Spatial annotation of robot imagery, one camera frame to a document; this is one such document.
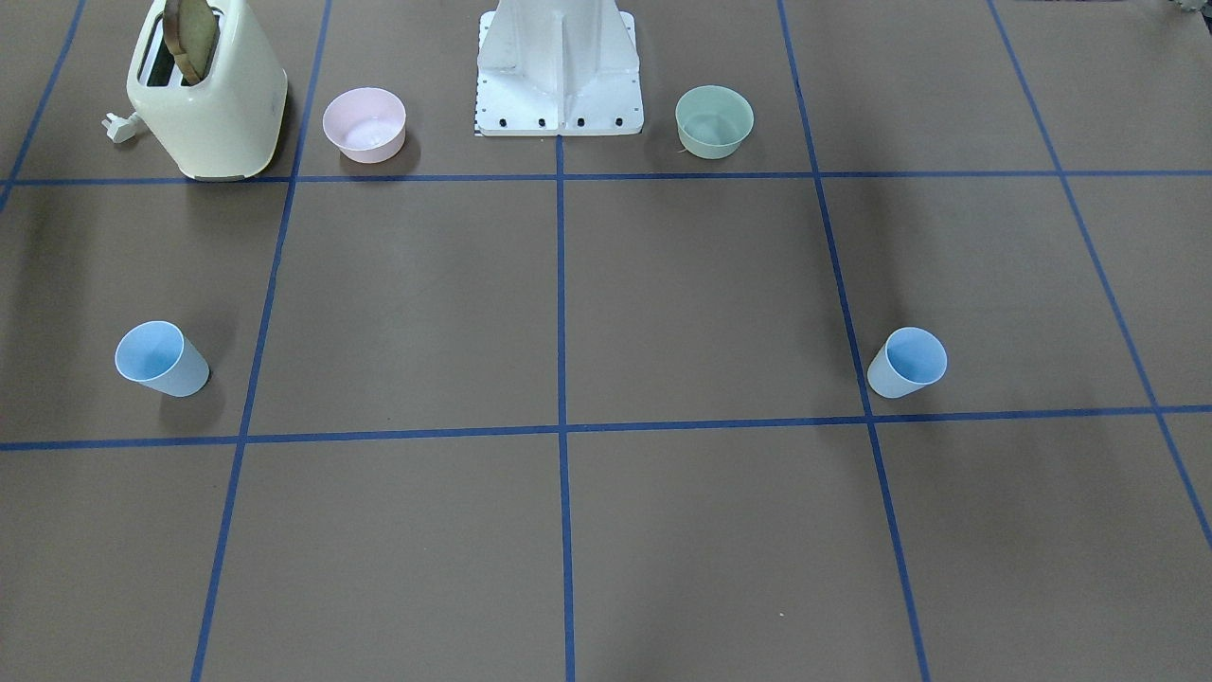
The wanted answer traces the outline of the light blue cup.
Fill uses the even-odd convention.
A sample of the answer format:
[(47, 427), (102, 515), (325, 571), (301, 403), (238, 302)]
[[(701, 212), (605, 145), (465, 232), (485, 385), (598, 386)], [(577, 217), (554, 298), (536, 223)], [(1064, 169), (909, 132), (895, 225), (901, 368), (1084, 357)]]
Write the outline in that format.
[(867, 385), (884, 399), (901, 399), (938, 383), (949, 367), (945, 346), (919, 327), (896, 329), (867, 367)]
[(176, 323), (152, 320), (137, 325), (118, 340), (114, 353), (118, 376), (185, 399), (208, 383), (208, 362)]

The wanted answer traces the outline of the green plastic bowl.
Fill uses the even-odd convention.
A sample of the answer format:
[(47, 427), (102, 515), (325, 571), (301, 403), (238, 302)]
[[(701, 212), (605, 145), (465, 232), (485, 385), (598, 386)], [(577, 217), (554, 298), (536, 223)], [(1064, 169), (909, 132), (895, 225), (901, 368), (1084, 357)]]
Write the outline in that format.
[(755, 125), (755, 113), (745, 96), (714, 84), (685, 91), (674, 118), (684, 150), (707, 160), (733, 154)]

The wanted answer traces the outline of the pink plastic bowl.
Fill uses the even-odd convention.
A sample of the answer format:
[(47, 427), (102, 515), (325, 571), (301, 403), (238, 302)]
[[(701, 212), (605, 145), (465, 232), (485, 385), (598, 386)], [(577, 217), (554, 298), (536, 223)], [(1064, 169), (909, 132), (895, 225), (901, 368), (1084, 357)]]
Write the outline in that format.
[(360, 87), (330, 101), (322, 113), (328, 142), (356, 164), (382, 164), (402, 150), (406, 108), (394, 92)]

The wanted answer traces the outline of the cream white toaster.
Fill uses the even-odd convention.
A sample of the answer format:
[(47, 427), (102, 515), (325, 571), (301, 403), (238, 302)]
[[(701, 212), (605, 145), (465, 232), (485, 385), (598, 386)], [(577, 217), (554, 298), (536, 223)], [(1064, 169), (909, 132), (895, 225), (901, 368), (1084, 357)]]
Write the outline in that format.
[[(207, 65), (185, 57), (185, 35), (168, 38), (207, 8), (215, 30)], [(116, 144), (143, 131), (190, 180), (246, 180), (276, 155), (288, 78), (246, 1), (154, 1), (125, 79), (128, 116), (102, 126)]]

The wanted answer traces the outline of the brown toast slice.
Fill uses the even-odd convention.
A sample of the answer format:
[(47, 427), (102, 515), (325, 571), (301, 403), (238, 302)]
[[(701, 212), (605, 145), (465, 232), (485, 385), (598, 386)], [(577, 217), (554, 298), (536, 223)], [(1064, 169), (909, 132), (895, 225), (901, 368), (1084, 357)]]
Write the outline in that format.
[(162, 12), (162, 40), (168, 55), (194, 86), (208, 75), (218, 42), (218, 16), (207, 1), (166, 1)]

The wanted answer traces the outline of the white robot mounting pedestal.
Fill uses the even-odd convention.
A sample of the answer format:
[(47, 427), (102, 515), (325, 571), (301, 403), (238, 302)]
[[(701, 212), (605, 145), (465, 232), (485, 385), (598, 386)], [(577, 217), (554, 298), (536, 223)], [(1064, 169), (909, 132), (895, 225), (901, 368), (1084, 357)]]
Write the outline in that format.
[(636, 22), (614, 1), (501, 1), (478, 21), (473, 130), (640, 134)]

